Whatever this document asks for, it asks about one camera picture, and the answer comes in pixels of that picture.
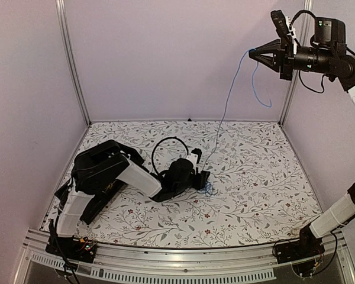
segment floral tablecloth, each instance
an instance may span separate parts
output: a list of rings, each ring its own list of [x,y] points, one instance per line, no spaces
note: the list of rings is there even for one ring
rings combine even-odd
[[[103,122],[93,124],[78,152],[114,139],[134,147],[151,168],[151,151],[177,136],[203,151],[200,167],[215,147],[218,122]],[[156,151],[159,171],[185,155],[178,142]],[[157,203],[136,188],[119,192],[90,226],[76,236],[104,243],[151,247],[228,247],[296,237],[320,208],[300,165],[276,123],[224,122],[216,152],[205,166],[213,196],[186,190]],[[54,199],[42,230],[56,216]]]

